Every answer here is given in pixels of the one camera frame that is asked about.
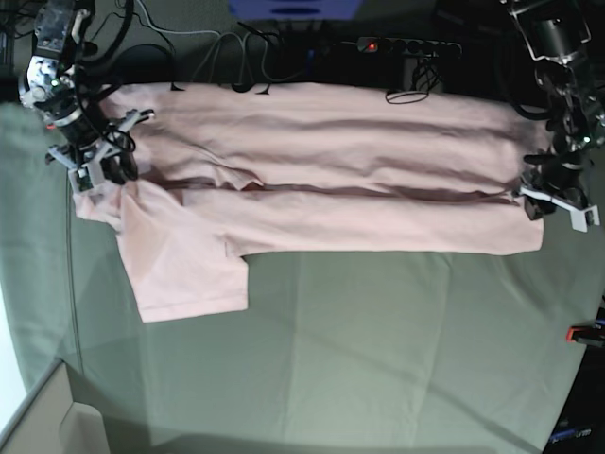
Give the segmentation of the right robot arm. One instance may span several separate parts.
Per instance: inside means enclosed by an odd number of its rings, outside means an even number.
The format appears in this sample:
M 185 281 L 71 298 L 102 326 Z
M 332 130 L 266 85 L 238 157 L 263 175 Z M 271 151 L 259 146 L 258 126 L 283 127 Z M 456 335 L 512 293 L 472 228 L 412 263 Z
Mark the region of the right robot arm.
M 20 82 L 19 98 L 45 125 L 62 135 L 63 145 L 50 147 L 48 164 L 67 169 L 72 190 L 86 193 L 110 181 L 123 185 L 138 179 L 130 130 L 154 116 L 152 110 L 130 110 L 110 118 L 100 102 L 120 85 L 104 88 L 90 79 L 85 58 L 94 50 L 86 31 L 94 19 L 93 1 L 48 1 L 34 23 L 32 56 Z

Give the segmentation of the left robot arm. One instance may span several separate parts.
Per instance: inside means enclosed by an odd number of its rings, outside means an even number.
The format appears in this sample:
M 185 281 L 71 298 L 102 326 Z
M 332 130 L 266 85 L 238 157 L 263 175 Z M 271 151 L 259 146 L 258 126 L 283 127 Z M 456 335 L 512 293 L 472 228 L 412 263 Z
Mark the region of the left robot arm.
M 552 138 L 544 151 L 524 158 L 516 190 L 525 197 L 532 220 L 568 212 L 571 225 L 587 232 L 600 223 L 582 174 L 592 150 L 604 145 L 604 105 L 596 87 L 586 45 L 590 29 L 575 1 L 507 1 L 507 12 L 533 60 L 534 77 L 549 107 L 531 113 L 511 105 L 526 119 L 543 121 Z

